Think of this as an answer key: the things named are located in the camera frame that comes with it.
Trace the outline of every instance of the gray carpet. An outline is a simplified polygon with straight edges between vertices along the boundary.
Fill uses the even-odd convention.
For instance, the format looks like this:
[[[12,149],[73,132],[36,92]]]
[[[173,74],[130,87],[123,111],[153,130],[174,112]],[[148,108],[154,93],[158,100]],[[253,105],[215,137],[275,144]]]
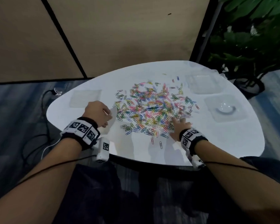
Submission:
[[[22,167],[21,148],[30,137],[45,133],[45,121],[41,117],[41,95],[54,87],[68,91],[84,81],[46,82],[0,85],[0,197],[37,162],[41,153],[31,156],[29,167]],[[265,135],[264,157],[280,160],[280,71],[271,72],[263,78],[266,90],[250,100],[260,120]],[[46,107],[53,101],[48,95]],[[51,137],[58,138],[59,130],[49,125]],[[45,137],[27,144],[27,155]],[[123,190],[139,194],[138,172],[115,164]],[[155,223],[205,223],[207,214],[190,218],[179,207],[179,200],[190,188],[191,182],[160,178],[154,198]]]

